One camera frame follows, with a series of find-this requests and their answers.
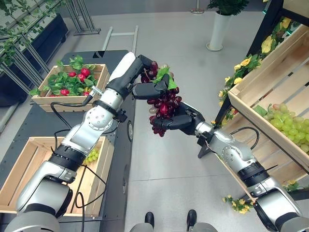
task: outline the potted plant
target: potted plant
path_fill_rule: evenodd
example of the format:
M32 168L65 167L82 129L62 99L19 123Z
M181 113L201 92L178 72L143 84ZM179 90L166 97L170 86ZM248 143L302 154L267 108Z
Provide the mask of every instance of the potted plant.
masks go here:
M218 10L214 19L211 41L206 45L208 50L216 52L223 48L222 41L232 15L238 15L248 3L247 0L210 0L207 9Z

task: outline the bunch of green grapes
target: bunch of green grapes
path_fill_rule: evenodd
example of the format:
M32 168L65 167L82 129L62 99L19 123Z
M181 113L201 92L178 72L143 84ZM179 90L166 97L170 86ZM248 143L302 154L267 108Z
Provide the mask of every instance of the bunch of green grapes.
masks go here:
M94 162L98 159L98 149L93 148L88 157L84 160L83 165L88 165L91 162Z
M295 116L284 103L273 104L264 118L309 154L309 119Z

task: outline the artificial flower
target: artificial flower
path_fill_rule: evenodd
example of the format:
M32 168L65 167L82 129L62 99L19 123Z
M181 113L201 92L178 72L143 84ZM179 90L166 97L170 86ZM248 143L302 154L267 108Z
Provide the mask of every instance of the artificial flower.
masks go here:
M245 201L244 199L240 199L240 200L239 200L239 204L245 204L245 202L246 202L246 201Z
M247 59L244 59L240 65L241 66L247 66L249 63L250 63L250 60L251 60L251 57L247 58Z
M226 118L223 119L221 124L222 124L222 126L226 125L227 124L227 119Z
M289 180L288 183L289 183L289 185L293 185L293 184L296 183L296 180Z
M282 26L287 29L290 25L290 22L291 22L291 19L290 18L284 18L283 21L282 21Z
M273 39L269 35L263 42L262 42L262 53L268 53L271 50Z
M245 214L248 210L246 208L243 208L242 210L240 210L241 214Z
M242 78L241 77L237 77L235 80L234 80L234 84L239 84L240 82L242 82Z
M240 68L241 68L241 64L238 64L238 65L235 65L235 66L234 66L234 70L235 70L235 71L237 71L237 70L240 69Z

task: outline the white flower pot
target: white flower pot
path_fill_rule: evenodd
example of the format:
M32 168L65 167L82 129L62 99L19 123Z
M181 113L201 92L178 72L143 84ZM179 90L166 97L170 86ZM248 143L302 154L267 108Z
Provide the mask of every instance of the white flower pot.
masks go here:
M231 15L221 15L216 12L211 41L206 45L208 50L217 52L223 48L222 41L231 21L231 17Z

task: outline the black shoe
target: black shoe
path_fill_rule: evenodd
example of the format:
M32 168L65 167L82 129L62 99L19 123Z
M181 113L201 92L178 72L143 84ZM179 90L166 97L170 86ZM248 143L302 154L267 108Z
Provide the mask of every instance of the black shoe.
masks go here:
M155 217L154 217L154 214L152 212L148 212L145 215L145 223L151 224L153 228L155 227L155 220L154 219L155 219Z
M194 209L190 209L187 216L187 231L190 227L193 227L197 222L197 212Z

